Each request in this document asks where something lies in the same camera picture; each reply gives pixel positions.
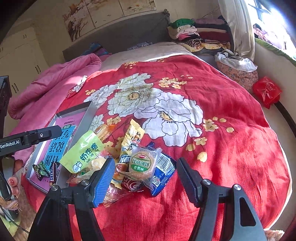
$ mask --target finger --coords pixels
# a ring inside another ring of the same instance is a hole
[[[18,196],[20,193],[20,190],[18,189],[18,187],[11,187],[11,193],[14,196]]]
[[[16,173],[19,169],[22,168],[23,166],[23,161],[20,159],[15,160],[15,169],[14,169],[14,173]]]
[[[18,185],[18,178],[17,177],[10,177],[8,179],[8,183],[11,187],[15,187]]]

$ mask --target snack pile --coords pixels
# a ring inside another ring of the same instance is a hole
[[[116,125],[101,125],[94,132],[88,131],[63,156],[60,163],[73,173],[68,183],[77,184],[102,168],[108,157],[115,160],[115,173],[104,198],[103,205],[109,207],[120,198],[144,188],[149,188],[152,196],[157,196],[166,186],[176,169],[176,161],[162,153],[153,142],[141,147],[145,133],[141,126],[131,120],[123,138],[120,154],[108,151],[103,142],[112,134]],[[85,161],[81,159],[86,152]]]

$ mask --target curtain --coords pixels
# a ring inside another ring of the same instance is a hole
[[[227,21],[234,41],[234,52],[254,60],[255,37],[244,0],[218,0],[221,14]]]

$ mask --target bed frame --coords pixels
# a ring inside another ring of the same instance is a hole
[[[170,42],[167,31],[169,24],[170,14],[166,9],[111,24],[76,40],[71,47],[65,49],[65,62],[80,56],[94,42],[98,42],[112,54],[126,51],[129,47],[146,41],[153,44]]]

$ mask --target green snack package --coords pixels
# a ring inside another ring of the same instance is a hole
[[[104,144],[93,131],[86,132],[61,158],[62,164],[73,174],[80,172],[104,149]]]

